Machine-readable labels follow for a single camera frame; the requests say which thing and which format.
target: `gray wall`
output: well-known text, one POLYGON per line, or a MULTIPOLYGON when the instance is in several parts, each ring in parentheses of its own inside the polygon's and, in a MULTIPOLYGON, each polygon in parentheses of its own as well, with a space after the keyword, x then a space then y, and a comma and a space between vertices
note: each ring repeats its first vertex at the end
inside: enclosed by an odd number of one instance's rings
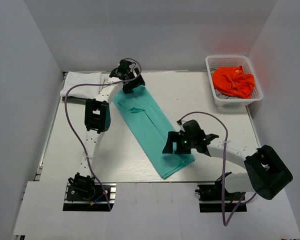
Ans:
POLYGON ((0 0, 0 240, 35 176, 61 79, 23 0, 0 0))
POLYGON ((286 193, 300 230, 300 0, 278 0, 248 56, 264 93, 253 121, 293 174, 286 193))
POLYGON ((25 0, 63 71, 200 70, 247 55, 277 0, 25 0))

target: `white table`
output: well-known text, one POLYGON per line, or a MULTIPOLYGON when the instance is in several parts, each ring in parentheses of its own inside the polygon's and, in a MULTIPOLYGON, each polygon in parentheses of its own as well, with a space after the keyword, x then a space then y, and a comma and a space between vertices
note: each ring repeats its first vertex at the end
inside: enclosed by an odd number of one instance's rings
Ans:
MULTIPOLYGON (((229 148, 240 153, 246 148, 258 147, 255 133, 245 107, 217 108, 213 103, 208 74, 205 72, 145 72, 146 87, 162 111, 179 130, 176 121, 192 111, 203 111, 220 118, 229 131, 229 148)), ((80 137, 86 138, 85 106, 68 104, 71 122, 80 137)), ((222 160, 195 153, 195 162, 166 180, 161 179, 136 138, 129 130, 114 104, 110 105, 111 126, 102 139, 93 169, 102 182, 200 182, 214 181, 222 172, 222 160)), ((209 134, 218 134, 221 142, 225 130, 215 119, 194 114, 195 119, 209 134)), ((61 101, 56 114, 50 141, 43 159, 41 181, 66 180, 79 169, 83 149, 71 131, 61 101)), ((238 173, 243 169, 227 162, 227 171, 238 173)))
MULTIPOLYGON (((147 72, 142 75, 148 90, 176 129, 176 121, 184 114, 204 111, 225 123, 231 140, 229 147, 236 149, 238 154, 249 147, 258 147, 246 108, 216 108, 206 73, 147 72)), ((67 179, 78 170, 83 150, 66 122, 61 102, 43 159, 40 181, 28 183, 13 234, 25 235, 25 240, 275 240, 300 237, 285 191, 271 201, 257 197, 247 206, 247 212, 234 214, 228 227, 222 225, 221 213, 200 213, 194 182, 218 178, 222 171, 221 159, 196 154, 194 163, 165 180, 183 183, 155 183, 163 180, 114 105, 110 111, 111 127, 102 140, 93 168, 102 182, 117 183, 112 211, 62 211, 67 179)), ((85 138, 84 106, 69 104, 69 114, 75 129, 85 138)), ((223 128, 214 119, 204 115, 191 117, 207 134, 220 135, 217 141, 224 138, 223 128)), ((226 170, 243 171, 231 163, 226 170)))

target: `red object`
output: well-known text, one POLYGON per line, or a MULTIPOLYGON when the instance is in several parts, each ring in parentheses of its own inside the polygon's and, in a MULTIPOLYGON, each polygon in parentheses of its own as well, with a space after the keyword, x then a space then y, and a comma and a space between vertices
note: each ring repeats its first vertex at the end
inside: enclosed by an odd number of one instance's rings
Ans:
POLYGON ((242 99, 250 99, 255 88, 255 77, 245 74, 242 66, 219 67, 212 75, 212 82, 220 93, 242 99))

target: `white cloth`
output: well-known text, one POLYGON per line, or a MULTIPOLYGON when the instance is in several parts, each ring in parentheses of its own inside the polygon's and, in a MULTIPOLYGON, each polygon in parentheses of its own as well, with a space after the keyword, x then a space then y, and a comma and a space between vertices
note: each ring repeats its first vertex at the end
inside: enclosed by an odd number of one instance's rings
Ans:
MULTIPOLYGON (((100 84, 101 72, 93 73, 78 73, 70 71, 68 72, 63 89, 60 91, 60 97, 65 97, 67 91, 78 84, 100 84)), ((102 89, 100 86, 79 86, 71 90, 68 97, 76 97, 82 99, 95 99, 102 89)))

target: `purple cable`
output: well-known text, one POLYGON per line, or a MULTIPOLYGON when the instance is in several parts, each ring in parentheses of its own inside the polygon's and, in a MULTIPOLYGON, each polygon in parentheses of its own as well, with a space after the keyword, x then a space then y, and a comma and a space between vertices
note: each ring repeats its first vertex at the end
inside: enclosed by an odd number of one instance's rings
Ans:
POLYGON ((207 112, 203 112, 203 111, 192 111, 187 113, 186 115, 184 115, 182 118, 180 118, 180 121, 182 119, 184 119, 185 117, 191 115, 191 114, 204 114, 204 115, 208 115, 210 117, 213 117, 214 119, 216 119, 223 127, 225 130, 225 138, 224 138, 224 145, 223 145, 223 161, 222 161, 222 188, 221 188, 221 209, 222 209, 222 221, 223 221, 223 225, 226 227, 229 222, 230 219, 232 218, 233 214, 235 213, 235 211, 237 210, 237 208, 240 205, 244 205, 249 203, 257 194, 255 193, 248 201, 246 201, 245 203, 241 203, 242 200, 245 197, 245 192, 242 193, 239 201, 237 202, 237 204, 234 206, 234 209, 232 210, 232 212, 230 213, 228 219, 226 220, 226 211, 225 211, 225 180, 226 180, 226 159, 227 159, 227 140, 228 140, 228 129, 226 127, 226 125, 216 116, 207 113, 207 112))
POLYGON ((106 194, 106 190, 105 190, 105 187, 103 186, 103 184, 101 183, 101 181, 99 180, 99 178, 97 178, 96 174, 94 173, 92 167, 91 167, 91 163, 90 163, 90 159, 88 157, 88 151, 87 151, 87 148, 84 144, 84 142, 81 140, 81 138, 79 137, 78 133, 76 132, 74 126, 72 125, 71 121, 70 121, 70 118, 69 118, 69 114, 68 114, 68 107, 67 107, 67 100, 68 100, 68 95, 69 93, 75 89, 75 88, 78 88, 78 87, 82 87, 82 86, 96 86, 96 87, 100 87, 100 86, 110 86, 110 85, 114 85, 114 84, 119 84, 119 83, 127 83, 127 82, 130 82, 130 81, 133 81, 135 79, 137 79, 140 74, 141 74, 141 65, 139 64, 138 61, 132 59, 132 58, 124 58, 123 60, 132 60, 134 61, 135 63, 137 63, 139 65, 139 68, 140 68, 140 71, 138 73, 138 75, 135 77, 135 78, 132 78, 132 79, 128 79, 128 80, 120 80, 120 81, 115 81, 115 82, 112 82, 111 84, 110 83, 101 83, 101 84, 92 84, 92 83, 82 83, 82 84, 78 84, 78 85, 75 85, 73 87, 71 87, 65 94, 65 97, 64 97, 64 111, 65 111, 65 117, 66 117, 66 120, 72 130, 72 132, 74 133, 74 135, 76 136, 76 138, 79 140, 82 148, 83 148, 83 151, 84 151, 84 154, 86 156, 86 161, 88 163, 88 167, 89 167, 89 170, 91 172, 91 174, 93 175, 93 177, 97 180, 97 182, 100 184, 101 188, 102 188, 102 191, 104 192, 104 196, 105 196, 105 200, 108 204, 108 207, 109 207, 109 210, 111 211, 111 206, 110 206, 110 202, 109 202, 109 199, 108 199, 108 196, 106 194))

